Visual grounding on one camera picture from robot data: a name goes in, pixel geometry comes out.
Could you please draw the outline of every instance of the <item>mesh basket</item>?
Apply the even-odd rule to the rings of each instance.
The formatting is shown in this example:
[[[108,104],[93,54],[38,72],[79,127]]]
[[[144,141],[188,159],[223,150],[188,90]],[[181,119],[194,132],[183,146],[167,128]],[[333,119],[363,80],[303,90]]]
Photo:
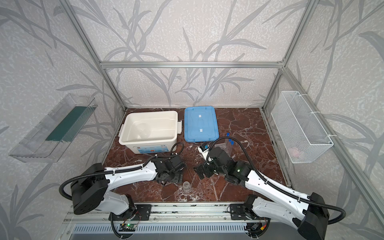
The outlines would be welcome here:
[[[271,114],[293,163],[313,162],[333,146],[298,91],[282,91]]]

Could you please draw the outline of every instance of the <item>blue label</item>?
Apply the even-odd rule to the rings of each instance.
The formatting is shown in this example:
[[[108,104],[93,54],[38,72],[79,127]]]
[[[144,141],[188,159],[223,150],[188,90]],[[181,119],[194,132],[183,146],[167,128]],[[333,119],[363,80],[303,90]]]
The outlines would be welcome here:
[[[169,152],[167,145],[150,145],[136,147],[139,153]]]

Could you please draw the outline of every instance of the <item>brown marble surface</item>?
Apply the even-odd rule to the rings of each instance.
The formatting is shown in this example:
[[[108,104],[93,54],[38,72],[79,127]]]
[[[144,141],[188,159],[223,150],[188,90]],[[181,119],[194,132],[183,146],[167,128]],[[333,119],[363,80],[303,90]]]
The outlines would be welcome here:
[[[184,109],[128,109],[127,114],[148,111],[178,112],[179,120],[184,123]],[[258,108],[216,108],[219,135],[225,136],[227,132],[237,140],[240,140],[253,159],[255,167],[266,176],[284,184],[283,174],[271,145],[260,109]],[[211,178],[200,180],[193,171],[193,167],[204,162],[203,157],[197,150],[199,143],[186,142],[183,130],[178,135],[177,141],[184,143],[182,159],[186,163],[184,168],[183,182],[192,183],[189,193],[183,192],[182,184],[168,183],[165,186],[156,181],[137,182],[119,187],[115,192],[119,194],[130,194],[135,202],[178,202],[178,201],[244,201],[248,194],[257,194],[241,186],[232,185],[223,177],[213,175]],[[105,160],[105,167],[122,167],[145,162],[153,154],[133,154],[125,146],[119,144],[116,136]],[[231,157],[235,161],[247,161],[240,147],[233,148]]]

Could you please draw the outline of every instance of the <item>wallpaper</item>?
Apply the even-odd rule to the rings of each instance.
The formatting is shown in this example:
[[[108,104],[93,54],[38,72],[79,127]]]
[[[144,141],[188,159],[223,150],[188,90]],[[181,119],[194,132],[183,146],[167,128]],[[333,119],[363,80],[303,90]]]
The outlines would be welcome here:
[[[307,0],[70,0],[102,61],[281,61]]]
[[[319,5],[288,63],[382,197],[383,26],[383,0]]]
[[[293,90],[288,81],[282,77],[265,112],[275,136],[276,144],[283,154],[286,169],[294,189],[307,194],[318,193],[324,198],[326,204],[342,207],[346,211],[347,216],[345,219],[328,225],[327,240],[384,239],[384,229],[382,229],[349,175],[344,171],[332,148],[314,162],[292,164],[275,122],[271,117],[271,112],[281,91]],[[339,213],[330,211],[330,214],[330,218],[335,218]]]
[[[261,107],[277,69],[116,68],[108,74],[129,107]]]
[[[54,239],[65,180],[101,162],[123,115],[57,1],[0,2],[0,239]],[[68,93],[98,105],[57,163],[8,154]]]

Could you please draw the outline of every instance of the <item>black mounting plate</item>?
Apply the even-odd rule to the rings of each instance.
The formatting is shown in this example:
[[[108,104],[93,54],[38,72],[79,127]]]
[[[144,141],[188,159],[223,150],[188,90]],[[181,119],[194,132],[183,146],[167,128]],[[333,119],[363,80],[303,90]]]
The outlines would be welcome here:
[[[230,204],[229,213],[231,213],[231,220],[250,220],[245,215],[243,204]],[[254,220],[264,219],[262,217],[256,217]]]
[[[151,204],[136,204],[136,208],[137,208],[137,211],[139,213],[137,213],[130,221],[148,221],[149,216],[151,214],[152,205]],[[124,213],[122,213],[120,215],[115,215],[114,213],[112,213],[112,219],[114,221],[124,221],[123,215],[124,215]]]

